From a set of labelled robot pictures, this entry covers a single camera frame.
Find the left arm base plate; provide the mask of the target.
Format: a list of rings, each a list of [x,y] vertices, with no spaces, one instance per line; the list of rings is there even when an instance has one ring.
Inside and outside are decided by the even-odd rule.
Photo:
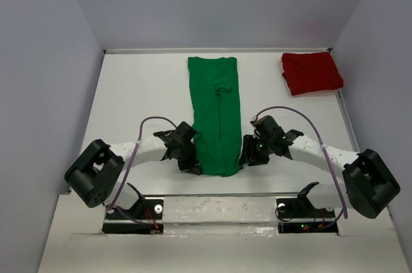
[[[127,184],[127,186],[133,190],[133,196],[138,196],[137,204],[128,210],[115,207],[114,212],[107,212],[102,232],[104,234],[163,234],[164,199],[144,196],[132,184]]]

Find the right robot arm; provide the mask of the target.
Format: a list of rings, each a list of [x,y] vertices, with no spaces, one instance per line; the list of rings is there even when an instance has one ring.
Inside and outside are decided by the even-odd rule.
[[[265,165],[276,155],[331,174],[332,184],[311,182],[298,193],[296,208],[303,216],[340,207],[375,219],[400,193],[399,183],[373,150],[359,153],[327,146],[300,131],[284,131],[270,115],[251,125],[253,134],[243,137],[241,164]]]

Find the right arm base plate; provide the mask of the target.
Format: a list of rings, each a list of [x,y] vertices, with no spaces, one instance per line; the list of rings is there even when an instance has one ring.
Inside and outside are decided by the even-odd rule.
[[[335,213],[325,208],[316,209],[307,198],[318,185],[318,182],[310,183],[295,197],[276,199],[274,214],[278,220],[278,233],[339,233]]]

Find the green t-shirt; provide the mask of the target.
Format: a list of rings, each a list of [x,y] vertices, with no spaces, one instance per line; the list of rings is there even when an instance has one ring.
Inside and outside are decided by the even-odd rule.
[[[196,141],[202,172],[232,176],[239,164],[242,132],[238,64],[235,57],[189,57],[189,91],[194,111]]]

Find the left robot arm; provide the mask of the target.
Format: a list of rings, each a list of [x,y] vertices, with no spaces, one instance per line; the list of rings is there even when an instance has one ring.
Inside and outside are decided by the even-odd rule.
[[[201,133],[186,122],[172,130],[158,131],[136,142],[107,144],[92,141],[64,175],[71,189],[89,207],[104,205],[133,221],[145,209],[145,196],[127,176],[133,167],[149,162],[176,160],[183,173],[201,175],[196,141]]]

